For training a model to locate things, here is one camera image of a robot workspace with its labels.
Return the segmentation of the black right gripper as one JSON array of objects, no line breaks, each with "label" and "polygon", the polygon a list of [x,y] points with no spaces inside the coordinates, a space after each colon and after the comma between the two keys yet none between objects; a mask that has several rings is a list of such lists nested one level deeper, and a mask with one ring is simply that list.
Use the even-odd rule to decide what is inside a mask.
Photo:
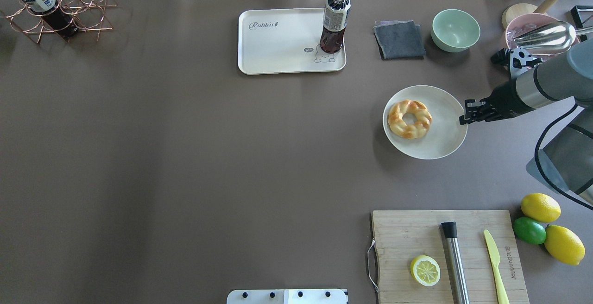
[{"label": "black right gripper", "polygon": [[506,82],[496,87],[487,98],[466,100],[465,114],[459,117],[459,123],[506,120],[521,114],[522,101],[517,95],[516,82]]}]

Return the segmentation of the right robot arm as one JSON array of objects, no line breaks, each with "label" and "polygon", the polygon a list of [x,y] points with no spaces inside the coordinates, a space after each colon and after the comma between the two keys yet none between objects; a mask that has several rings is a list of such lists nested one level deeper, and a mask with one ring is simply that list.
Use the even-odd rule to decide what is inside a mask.
[{"label": "right robot arm", "polygon": [[543,61],[526,49],[501,49],[491,61],[506,67],[509,79],[486,98],[464,103],[459,122],[516,118],[558,101],[570,109],[544,128],[527,171],[547,188],[592,209],[593,69],[587,40]]}]

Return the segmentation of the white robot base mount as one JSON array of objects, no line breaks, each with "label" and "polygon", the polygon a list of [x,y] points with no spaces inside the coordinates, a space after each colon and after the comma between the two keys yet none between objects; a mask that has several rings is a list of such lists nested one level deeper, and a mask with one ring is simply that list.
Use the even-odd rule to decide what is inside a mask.
[{"label": "white robot base mount", "polygon": [[344,289],[252,289],[234,290],[227,296],[227,304],[347,304]]}]

